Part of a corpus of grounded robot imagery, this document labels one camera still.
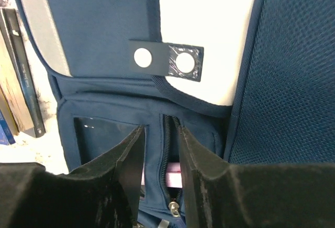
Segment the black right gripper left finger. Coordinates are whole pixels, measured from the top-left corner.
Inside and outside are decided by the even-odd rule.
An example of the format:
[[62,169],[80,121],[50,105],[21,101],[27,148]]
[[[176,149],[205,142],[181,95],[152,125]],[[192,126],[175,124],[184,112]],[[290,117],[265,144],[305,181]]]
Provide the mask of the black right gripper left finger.
[[133,227],[137,224],[144,162],[144,127],[71,171],[67,227]]

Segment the navy blue student backpack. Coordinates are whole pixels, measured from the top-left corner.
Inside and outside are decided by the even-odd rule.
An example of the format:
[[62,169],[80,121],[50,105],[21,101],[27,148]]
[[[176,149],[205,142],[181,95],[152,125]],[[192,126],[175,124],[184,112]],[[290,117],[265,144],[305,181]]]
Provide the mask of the navy blue student backpack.
[[[231,227],[334,227],[334,0],[15,0],[57,101],[69,173],[136,127],[229,165]],[[141,185],[133,227],[188,227],[183,186]]]

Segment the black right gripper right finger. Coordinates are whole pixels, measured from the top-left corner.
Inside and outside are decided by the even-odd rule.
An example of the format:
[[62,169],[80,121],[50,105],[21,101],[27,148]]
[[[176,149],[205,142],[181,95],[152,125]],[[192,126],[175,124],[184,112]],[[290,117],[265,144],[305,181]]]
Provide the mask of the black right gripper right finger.
[[179,128],[180,164],[188,227],[231,227],[235,209],[229,165]]

